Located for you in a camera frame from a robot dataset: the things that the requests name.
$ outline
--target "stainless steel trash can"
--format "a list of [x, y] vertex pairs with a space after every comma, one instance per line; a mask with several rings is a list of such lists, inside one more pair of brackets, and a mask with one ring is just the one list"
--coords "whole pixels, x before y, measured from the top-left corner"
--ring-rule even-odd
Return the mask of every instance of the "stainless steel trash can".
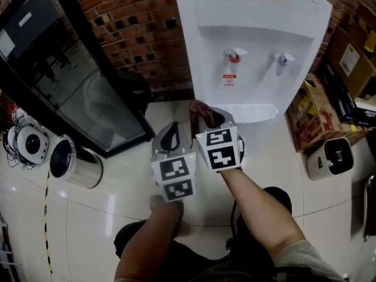
[[59, 137], [53, 148], [49, 163], [51, 175], [91, 189], [103, 176], [103, 163], [97, 156], [75, 146], [67, 135]]

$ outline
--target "water dispenser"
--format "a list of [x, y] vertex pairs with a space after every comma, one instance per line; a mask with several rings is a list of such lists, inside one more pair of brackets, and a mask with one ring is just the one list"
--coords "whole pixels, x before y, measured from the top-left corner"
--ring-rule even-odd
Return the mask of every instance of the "water dispenser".
[[326, 0], [177, 0], [196, 99], [237, 123], [279, 120], [327, 29]]

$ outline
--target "glass door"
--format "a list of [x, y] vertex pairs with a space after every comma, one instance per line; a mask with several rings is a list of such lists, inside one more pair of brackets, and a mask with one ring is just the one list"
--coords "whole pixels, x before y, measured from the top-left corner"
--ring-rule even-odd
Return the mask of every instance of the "glass door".
[[77, 0], [13, 0], [0, 14], [0, 88], [55, 133], [103, 157], [153, 130]]

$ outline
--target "black door frame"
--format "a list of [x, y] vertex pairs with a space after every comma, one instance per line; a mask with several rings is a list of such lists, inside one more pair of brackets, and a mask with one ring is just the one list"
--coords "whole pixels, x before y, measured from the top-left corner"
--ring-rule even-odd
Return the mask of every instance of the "black door frame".
[[[0, 30], [4, 28], [6, 23], [13, 17], [25, 1], [26, 0], [12, 0], [10, 4], [8, 4], [0, 15]], [[112, 67], [108, 57], [94, 35], [92, 27], [86, 19], [79, 2], [77, 0], [58, 1], [79, 39], [85, 45], [86, 49], [98, 65], [101, 73], [110, 83], [112, 88], [114, 88], [124, 104], [130, 109], [137, 121], [141, 124], [145, 131], [145, 135], [140, 135], [129, 142], [115, 146], [107, 152], [80, 131], [76, 130], [63, 117], [58, 115], [56, 111], [48, 105], [47, 101], [29, 88], [2, 58], [0, 58], [0, 72], [2, 75], [2, 77], [0, 77], [0, 88], [22, 109], [27, 111], [28, 114], [53, 133], [58, 136], [67, 134], [77, 145], [88, 147], [104, 158], [113, 156], [128, 148], [154, 138], [155, 133], [153, 129], [150, 127], [141, 111], [137, 108], [138, 104], [135, 95], [127, 89], [126, 80], [120, 80], [115, 69]]]

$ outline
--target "brick wall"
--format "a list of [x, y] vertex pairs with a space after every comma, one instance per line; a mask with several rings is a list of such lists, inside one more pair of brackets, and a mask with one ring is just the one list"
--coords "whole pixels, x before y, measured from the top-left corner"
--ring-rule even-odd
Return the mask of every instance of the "brick wall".
[[176, 0], [78, 0], [117, 70], [153, 90], [192, 88]]
[[[176, 0], [78, 0], [103, 50], [117, 70], [139, 72], [153, 90], [191, 88], [192, 81]], [[376, 0], [328, 0], [333, 11], [311, 70], [335, 30], [353, 22], [358, 3], [376, 10]], [[0, 11], [7, 1], [0, 1]]]

